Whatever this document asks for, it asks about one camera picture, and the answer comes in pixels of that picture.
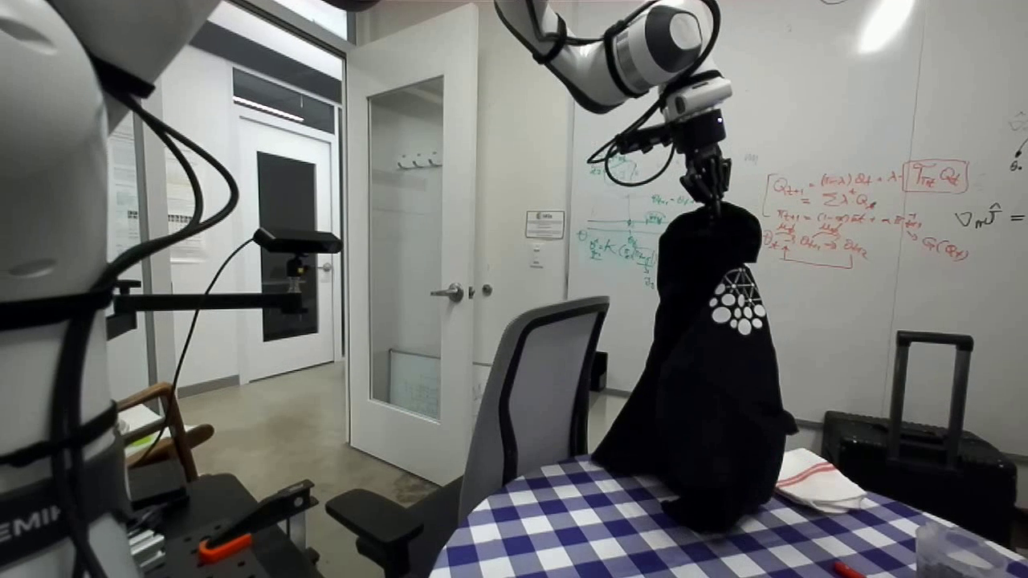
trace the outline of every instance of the office chair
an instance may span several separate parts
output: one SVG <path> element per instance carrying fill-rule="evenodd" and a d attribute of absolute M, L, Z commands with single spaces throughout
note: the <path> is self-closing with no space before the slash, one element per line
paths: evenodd
<path fill-rule="evenodd" d="M 606 297 L 576 297 L 515 319 L 495 353 L 462 479 L 410 508 L 348 491 L 324 510 L 356 534 L 387 578 L 426 576 L 461 520 L 525 471 L 584 451 L 589 361 Z"/>

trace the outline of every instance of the black cable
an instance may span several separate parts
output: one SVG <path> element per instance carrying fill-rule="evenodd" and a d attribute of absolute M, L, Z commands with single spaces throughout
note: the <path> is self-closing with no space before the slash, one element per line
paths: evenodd
<path fill-rule="evenodd" d="M 106 578 L 73 501 L 76 496 L 73 485 L 83 459 L 83 447 L 73 444 L 73 426 L 79 413 L 79 385 L 83 385 L 92 319 L 95 311 L 83 311 L 68 322 L 62 359 L 56 373 L 52 411 L 47 411 L 47 433 L 52 439 L 57 439 L 52 451 L 52 471 L 56 471 L 52 482 L 56 482 L 62 520 L 68 523 L 68 537 L 73 543 L 73 578 L 79 578 L 83 570 L 90 570 L 92 578 Z"/>
<path fill-rule="evenodd" d="M 214 275 L 212 275 L 212 281 L 207 284 L 204 296 L 212 296 L 212 288 L 220 284 L 220 279 L 222 279 L 222 272 L 228 269 L 228 262 L 230 262 L 249 245 L 254 245 L 254 238 L 249 238 L 244 245 L 239 245 L 239 248 L 222 261 L 222 265 L 214 269 Z M 191 344 L 193 344 L 197 322 L 200 322 L 200 309 L 193 311 L 193 322 L 191 322 L 191 330 L 188 330 L 179 359 L 178 359 L 178 367 L 173 367 L 169 391 L 179 388 L 179 376 L 184 376 L 184 367 L 188 367 L 188 353 L 191 353 Z M 158 444 L 162 444 L 162 430 L 158 430 L 158 437 L 152 439 L 152 447 L 139 457 L 139 461 L 144 461 L 144 459 L 158 448 Z"/>
<path fill-rule="evenodd" d="M 691 71 L 683 71 L 683 72 L 678 72 L 678 77 L 697 72 L 697 71 L 704 67 L 704 60 L 710 56 L 717 39 L 720 39 L 720 20 L 722 20 L 722 16 L 720 16 L 720 4 L 717 4 L 717 0 L 704 0 L 704 7 L 710 8 L 710 20 L 714 20 L 710 43 L 704 39 L 704 43 L 706 43 L 706 50 L 691 64 Z M 660 175 L 673 168 L 674 148 L 673 148 L 669 163 L 666 163 L 660 173 L 653 173 L 649 181 L 624 184 L 624 181 L 617 181 L 617 175 L 610 173 L 610 157 L 617 157 L 613 145 L 617 145 L 619 138 L 638 132 L 660 107 L 662 107 L 662 96 L 660 96 L 632 125 L 625 125 L 625 128 L 617 132 L 610 141 L 604 141 L 593 154 L 589 154 L 589 163 L 604 163 L 604 173 L 606 173 L 617 186 L 647 186 L 647 184 L 660 181 Z"/>
<path fill-rule="evenodd" d="M 188 181 L 193 186 L 193 217 L 158 239 L 144 239 L 126 253 L 119 253 L 92 281 L 92 296 L 109 296 L 111 281 L 119 279 L 119 272 L 126 272 L 130 265 L 153 257 L 158 251 L 188 239 L 220 220 L 225 220 L 230 215 L 230 208 L 239 204 L 239 184 L 230 181 L 230 173 L 208 154 L 204 152 L 197 141 L 191 141 L 188 133 L 179 133 L 178 128 L 169 128 L 168 121 L 162 121 L 158 114 L 144 111 L 135 99 L 119 96 L 131 111 L 139 111 L 147 128 L 169 148 L 169 154 L 179 161 L 179 168 L 188 169 Z M 208 161 L 228 184 L 228 203 L 222 204 L 222 213 L 214 213 L 212 217 L 204 220 L 204 186 L 197 181 L 197 169 L 191 168 L 188 154 L 173 145 L 188 145 L 191 152 L 197 152 L 204 161 Z M 47 417 L 47 433 L 56 439 L 56 451 L 52 451 L 52 475 L 56 475 L 56 501 L 62 508 L 62 518 L 68 523 L 71 543 L 73 543 L 73 578 L 106 578 L 88 526 L 79 520 L 76 510 L 76 475 L 83 470 L 83 447 L 73 444 L 73 430 L 79 426 L 79 391 L 83 391 L 83 367 L 88 367 L 88 346 L 90 346 L 90 328 L 92 328 L 95 311 L 83 311 L 79 319 L 68 322 L 68 335 L 62 344 L 62 356 L 57 356 L 57 373 L 56 373 L 56 391 L 52 391 L 52 417 Z"/>
<path fill-rule="evenodd" d="M 653 175 L 647 175 L 647 181 L 619 181 L 619 175 L 613 175 L 613 169 L 610 169 L 610 161 L 613 161 L 613 157 L 617 157 L 617 154 L 610 154 L 610 157 L 604 161 L 606 181 L 617 184 L 617 186 L 625 186 L 625 189 L 638 189 L 638 186 L 649 186 L 653 181 L 660 181 L 660 175 L 669 173 L 669 168 L 673 168 L 673 161 L 674 161 L 674 148 L 669 148 L 669 161 L 666 161 Z"/>
<path fill-rule="evenodd" d="M 254 238 L 242 239 L 242 245 L 222 261 L 222 265 L 214 269 L 214 275 L 212 275 L 212 281 L 207 284 L 204 296 L 212 296 L 212 288 L 214 288 L 214 281 L 222 279 L 225 265 L 228 265 L 249 245 L 254 245 Z M 188 353 L 191 353 L 191 344 L 193 344 L 197 322 L 200 322 L 200 309 L 193 311 L 193 322 L 191 322 L 191 330 L 188 330 L 179 359 L 178 359 L 173 376 L 169 376 L 169 388 L 179 385 L 179 376 L 184 376 L 184 367 L 188 367 Z"/>
<path fill-rule="evenodd" d="M 130 248 L 126 253 L 119 253 L 106 269 L 102 269 L 102 279 L 100 281 L 115 281 L 115 275 L 119 272 L 126 272 L 126 269 L 131 269 L 135 262 L 140 262 L 140 261 L 147 261 L 147 257 L 153 257 L 158 251 L 163 251 L 163 248 L 169 248 L 169 245 L 179 245 L 179 239 L 188 239 L 188 238 L 193 238 L 193 234 L 200 234 L 200 230 L 207 230 L 204 227 L 204 186 L 200 186 L 200 175 L 197 175 L 197 169 L 193 169 L 193 163 L 188 161 L 188 154 L 173 145 L 173 138 L 162 128 L 162 125 L 153 125 L 152 118 L 152 111 L 144 111 L 131 96 L 119 96 L 119 102 L 126 102 L 163 145 L 168 145 L 168 152 L 178 157 L 178 163 L 184 168 L 184 173 L 188 173 L 188 181 L 191 181 L 191 189 L 193 189 L 193 215 L 191 215 L 191 220 L 179 227 L 179 230 L 173 230 L 173 234 L 168 234 L 168 238 L 153 238 L 153 239 L 144 239 L 144 245 L 135 245 L 135 248 Z"/>

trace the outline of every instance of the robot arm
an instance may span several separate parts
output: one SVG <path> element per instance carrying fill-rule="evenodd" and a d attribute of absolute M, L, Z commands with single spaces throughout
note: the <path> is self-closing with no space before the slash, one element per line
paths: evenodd
<path fill-rule="evenodd" d="M 649 114 L 604 145 L 592 163 L 613 154 L 674 145 L 688 157 L 683 189 L 720 203 L 728 184 L 725 138 L 717 107 L 733 84 L 710 67 L 720 31 L 717 0 L 649 0 L 613 22 L 604 39 L 576 39 L 551 0 L 495 0 L 502 22 L 546 64 L 589 111 L 610 111 L 660 86 L 654 109 L 666 125 L 643 128 Z"/>
<path fill-rule="evenodd" d="M 495 7 L 522 46 L 592 111 L 610 111 L 653 86 L 691 77 L 706 60 L 720 20 L 710 0 L 649 0 L 604 39 L 583 43 L 551 0 L 495 0 Z"/>

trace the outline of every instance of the white door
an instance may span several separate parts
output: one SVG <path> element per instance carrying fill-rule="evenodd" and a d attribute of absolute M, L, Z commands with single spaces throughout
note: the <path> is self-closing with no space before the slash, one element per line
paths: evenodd
<path fill-rule="evenodd" d="M 261 111 L 239 114 L 242 141 L 242 213 L 249 234 L 266 227 L 272 234 L 335 230 L 335 168 L 332 133 L 266 118 Z M 322 367 L 335 359 L 338 344 L 338 253 L 294 257 L 249 248 L 242 257 L 249 291 L 288 291 L 286 269 L 301 261 L 301 311 L 244 311 L 244 383 Z"/>
<path fill-rule="evenodd" d="M 480 8 L 361 46 L 348 72 L 351 444 L 453 482 L 472 417 Z"/>

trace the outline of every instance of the checkered tablecloth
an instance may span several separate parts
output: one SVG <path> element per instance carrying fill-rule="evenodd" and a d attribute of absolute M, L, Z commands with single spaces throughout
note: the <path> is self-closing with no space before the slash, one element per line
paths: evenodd
<path fill-rule="evenodd" d="M 733 537 L 702 537 L 674 523 L 654 479 L 613 479 L 578 459 L 546 465 L 483 501 L 445 546 L 445 576 L 832 576 L 845 559 L 862 576 L 914 576 L 916 508 L 866 496 L 850 513 L 799 513 L 768 501 Z"/>

